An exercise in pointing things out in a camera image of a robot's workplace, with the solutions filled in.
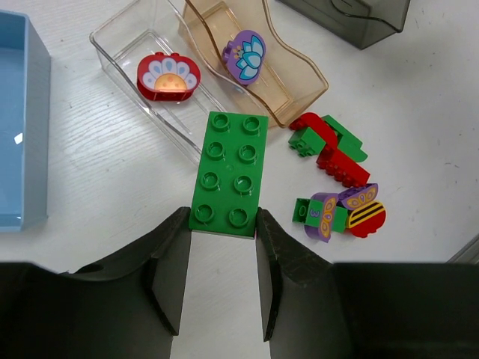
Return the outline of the purple lotus lego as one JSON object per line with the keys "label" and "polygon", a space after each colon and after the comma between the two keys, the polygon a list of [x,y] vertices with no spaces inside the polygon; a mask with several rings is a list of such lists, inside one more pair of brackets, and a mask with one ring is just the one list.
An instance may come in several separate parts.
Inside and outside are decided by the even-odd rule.
{"label": "purple lotus lego", "polygon": [[266,55],[263,38],[252,30],[240,31],[222,50],[222,61],[241,85],[254,83],[260,75]]}

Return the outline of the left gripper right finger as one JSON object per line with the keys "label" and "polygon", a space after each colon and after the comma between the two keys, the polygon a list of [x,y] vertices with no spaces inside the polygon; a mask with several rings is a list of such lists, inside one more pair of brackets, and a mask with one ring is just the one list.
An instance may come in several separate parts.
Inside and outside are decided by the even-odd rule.
{"label": "left gripper right finger", "polygon": [[263,339],[272,358],[476,358],[478,267],[330,263],[256,217]]}

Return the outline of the blue plastic container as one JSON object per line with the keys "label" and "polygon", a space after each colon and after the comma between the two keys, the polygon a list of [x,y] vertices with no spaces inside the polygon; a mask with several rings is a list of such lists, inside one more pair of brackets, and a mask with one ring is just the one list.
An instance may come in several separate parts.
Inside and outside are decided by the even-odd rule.
{"label": "blue plastic container", "polygon": [[1,231],[47,218],[51,57],[24,13],[1,12]]}

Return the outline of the smoky grey container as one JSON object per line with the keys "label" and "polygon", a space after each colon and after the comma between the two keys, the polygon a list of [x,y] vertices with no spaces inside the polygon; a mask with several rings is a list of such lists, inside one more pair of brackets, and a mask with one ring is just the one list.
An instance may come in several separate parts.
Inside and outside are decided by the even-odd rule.
{"label": "smoky grey container", "polygon": [[283,4],[363,50],[403,31],[410,0],[290,0]]}

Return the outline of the green lego plate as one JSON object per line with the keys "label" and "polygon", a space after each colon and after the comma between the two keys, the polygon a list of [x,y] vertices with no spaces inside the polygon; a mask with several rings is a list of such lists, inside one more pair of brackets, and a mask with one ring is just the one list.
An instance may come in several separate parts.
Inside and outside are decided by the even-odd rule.
{"label": "green lego plate", "polygon": [[266,116],[209,113],[190,230],[254,236],[268,125]]}

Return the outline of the red flower lego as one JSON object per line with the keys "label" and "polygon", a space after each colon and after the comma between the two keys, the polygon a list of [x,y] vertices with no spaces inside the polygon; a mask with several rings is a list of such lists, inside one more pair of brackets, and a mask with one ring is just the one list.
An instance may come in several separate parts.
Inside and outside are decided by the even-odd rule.
{"label": "red flower lego", "polygon": [[178,53],[156,52],[137,66],[137,88],[150,101],[182,102],[189,99],[201,82],[198,65]]}

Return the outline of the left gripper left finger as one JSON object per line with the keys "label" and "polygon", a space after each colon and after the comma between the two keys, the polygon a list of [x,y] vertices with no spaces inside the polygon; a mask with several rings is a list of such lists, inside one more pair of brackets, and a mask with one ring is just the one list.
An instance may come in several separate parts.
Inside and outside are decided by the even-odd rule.
{"label": "left gripper left finger", "polygon": [[74,273],[1,265],[3,358],[168,358],[191,248],[190,210]]}

